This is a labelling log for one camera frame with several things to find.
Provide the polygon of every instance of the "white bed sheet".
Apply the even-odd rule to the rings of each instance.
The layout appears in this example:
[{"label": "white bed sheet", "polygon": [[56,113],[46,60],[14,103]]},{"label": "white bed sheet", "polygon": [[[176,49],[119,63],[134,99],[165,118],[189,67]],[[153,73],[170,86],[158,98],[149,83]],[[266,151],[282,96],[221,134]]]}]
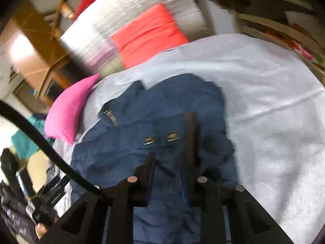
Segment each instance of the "white bed sheet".
[{"label": "white bed sheet", "polygon": [[[241,184],[294,243],[311,243],[325,224],[325,90],[292,52],[239,34],[163,52],[96,85],[83,112],[83,135],[99,120],[102,105],[132,82],[150,88],[183,73],[222,87]],[[69,161],[73,147],[55,146]],[[62,214],[69,193],[60,205]]]}]

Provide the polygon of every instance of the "person's hand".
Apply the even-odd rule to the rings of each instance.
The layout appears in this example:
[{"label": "person's hand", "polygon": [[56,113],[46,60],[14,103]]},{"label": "person's hand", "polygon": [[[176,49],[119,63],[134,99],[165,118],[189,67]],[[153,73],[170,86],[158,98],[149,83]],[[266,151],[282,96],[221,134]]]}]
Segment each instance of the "person's hand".
[{"label": "person's hand", "polygon": [[[54,217],[54,223],[56,221],[59,220],[59,216],[57,214],[55,214],[55,217]],[[35,226],[35,230],[36,230],[36,235],[38,236],[39,239],[41,239],[41,237],[43,237],[45,235],[45,233],[49,230],[48,227],[46,227],[44,224],[42,223],[38,223],[36,226]]]}]

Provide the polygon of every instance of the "pink object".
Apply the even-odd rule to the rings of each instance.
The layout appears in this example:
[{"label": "pink object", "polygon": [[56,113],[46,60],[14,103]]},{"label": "pink object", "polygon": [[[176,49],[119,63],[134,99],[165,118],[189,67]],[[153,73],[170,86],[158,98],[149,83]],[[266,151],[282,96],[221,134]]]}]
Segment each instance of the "pink object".
[{"label": "pink object", "polygon": [[75,83],[54,101],[44,125],[47,138],[59,138],[70,146],[74,143],[80,112],[98,77],[96,74]]}]

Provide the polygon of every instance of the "teal cloth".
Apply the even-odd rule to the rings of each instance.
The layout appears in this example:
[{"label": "teal cloth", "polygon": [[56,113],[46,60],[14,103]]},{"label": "teal cloth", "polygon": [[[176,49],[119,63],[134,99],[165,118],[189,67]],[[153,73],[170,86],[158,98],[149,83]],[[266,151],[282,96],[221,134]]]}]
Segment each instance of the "teal cloth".
[{"label": "teal cloth", "polygon": [[[33,116],[27,118],[27,120],[45,137],[44,120],[36,119]],[[51,138],[47,138],[47,141],[53,145]],[[39,150],[39,147],[20,129],[11,137],[11,142],[16,149],[16,154],[19,159],[29,159]]]}]

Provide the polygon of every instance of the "navy blue garment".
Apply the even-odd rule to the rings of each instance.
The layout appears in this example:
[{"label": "navy blue garment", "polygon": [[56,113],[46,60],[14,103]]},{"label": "navy blue garment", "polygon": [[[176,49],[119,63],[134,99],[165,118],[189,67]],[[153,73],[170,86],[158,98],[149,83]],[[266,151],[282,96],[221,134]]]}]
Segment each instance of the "navy blue garment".
[{"label": "navy blue garment", "polygon": [[[182,199],[178,156],[184,149],[185,112],[196,112],[198,156],[204,176],[224,186],[238,178],[233,145],[226,138],[224,99],[220,88],[191,74],[166,79],[145,90],[134,82],[120,97],[107,102],[101,120],[76,145],[71,167],[103,188],[131,176],[156,154],[152,198],[147,208],[134,208],[134,243],[199,242],[200,209],[188,208]],[[104,113],[110,109],[118,127]],[[177,132],[179,139],[168,142]],[[147,137],[154,142],[144,145]],[[71,182],[74,203],[84,190]]]}]

